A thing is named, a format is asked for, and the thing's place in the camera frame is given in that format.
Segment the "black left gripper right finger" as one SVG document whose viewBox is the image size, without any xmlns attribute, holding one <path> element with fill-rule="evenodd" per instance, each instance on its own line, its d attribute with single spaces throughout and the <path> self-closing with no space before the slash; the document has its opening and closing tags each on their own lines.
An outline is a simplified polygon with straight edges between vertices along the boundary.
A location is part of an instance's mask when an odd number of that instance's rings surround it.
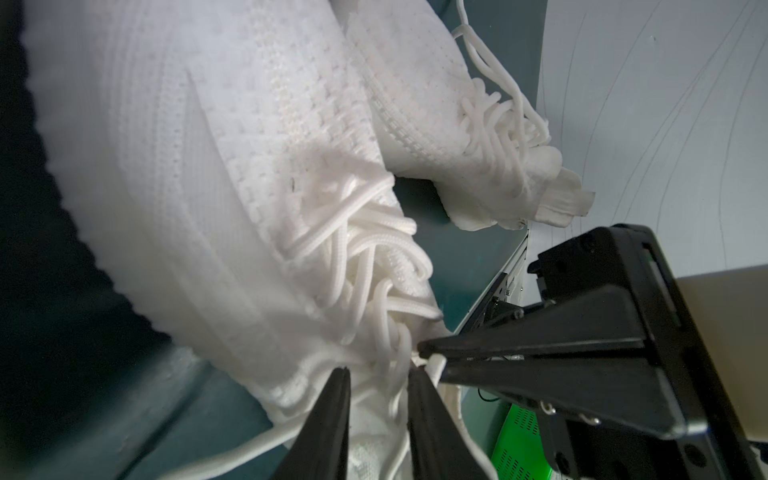
<svg viewBox="0 0 768 480">
<path fill-rule="evenodd" d="M 408 376 L 408 432 L 414 479 L 487 479 L 423 368 Z"/>
</svg>

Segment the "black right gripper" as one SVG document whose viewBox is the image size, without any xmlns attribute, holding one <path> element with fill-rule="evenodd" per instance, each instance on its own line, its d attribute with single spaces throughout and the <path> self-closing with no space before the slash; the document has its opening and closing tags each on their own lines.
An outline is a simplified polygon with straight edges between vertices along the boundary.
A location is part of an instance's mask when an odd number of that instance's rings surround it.
<svg viewBox="0 0 768 480">
<path fill-rule="evenodd" d="M 546 460 L 571 479 L 757 479 L 758 461 L 658 242 L 593 229 L 530 266 L 545 306 L 422 341 L 446 383 L 538 402 Z"/>
</svg>

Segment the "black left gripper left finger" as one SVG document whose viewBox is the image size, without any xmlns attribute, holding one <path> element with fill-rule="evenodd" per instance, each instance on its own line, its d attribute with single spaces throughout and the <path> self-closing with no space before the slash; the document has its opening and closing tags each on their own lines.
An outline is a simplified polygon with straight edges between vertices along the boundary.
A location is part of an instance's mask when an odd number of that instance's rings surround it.
<svg viewBox="0 0 768 480">
<path fill-rule="evenodd" d="M 335 368 L 272 479 L 347 478 L 351 374 Z"/>
</svg>

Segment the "white shoelace of shoe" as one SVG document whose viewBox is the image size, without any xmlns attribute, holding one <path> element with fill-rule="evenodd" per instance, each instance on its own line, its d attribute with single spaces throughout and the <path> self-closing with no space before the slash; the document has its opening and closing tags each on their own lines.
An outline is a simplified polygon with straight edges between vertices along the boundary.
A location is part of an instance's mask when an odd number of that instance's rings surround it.
<svg viewBox="0 0 768 480">
<path fill-rule="evenodd" d="M 331 372 L 351 372 L 351 444 L 355 479 L 409 479 L 409 370 L 415 344 L 445 334 L 428 284 L 433 267 L 415 243 L 414 221 L 400 210 L 394 179 L 348 178 L 327 195 L 311 227 L 257 269 L 239 306 L 215 315 L 225 343 L 245 359 L 245 388 L 272 428 L 231 451 L 172 472 L 215 479 L 282 444 L 300 429 Z"/>
<path fill-rule="evenodd" d="M 472 87 L 460 101 L 460 126 L 469 136 L 464 154 L 479 159 L 493 180 L 518 196 L 525 185 L 529 150 L 551 140 L 548 122 L 470 25 L 465 3 L 456 5 L 460 24 L 452 36 L 464 42 L 470 60 L 483 75 L 471 79 Z"/>
</svg>

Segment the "white knit sneaker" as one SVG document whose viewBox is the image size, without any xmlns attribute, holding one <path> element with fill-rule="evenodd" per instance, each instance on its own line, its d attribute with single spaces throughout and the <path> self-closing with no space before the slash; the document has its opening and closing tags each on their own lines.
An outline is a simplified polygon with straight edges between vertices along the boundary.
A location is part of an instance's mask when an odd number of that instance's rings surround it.
<svg viewBox="0 0 768 480">
<path fill-rule="evenodd" d="M 36 128 L 80 239 L 156 330 L 245 388 L 245 359 L 214 320 L 239 306 L 225 289 L 276 267 L 346 179 L 394 179 L 331 5 L 23 13 Z"/>
<path fill-rule="evenodd" d="M 460 229 L 566 227 L 594 194 L 548 144 L 528 152 L 518 196 L 491 178 L 461 128 L 460 101 L 483 75 L 461 39 L 425 1 L 336 1 L 334 14 L 363 78 L 384 162 L 397 176 L 431 181 Z"/>
</svg>

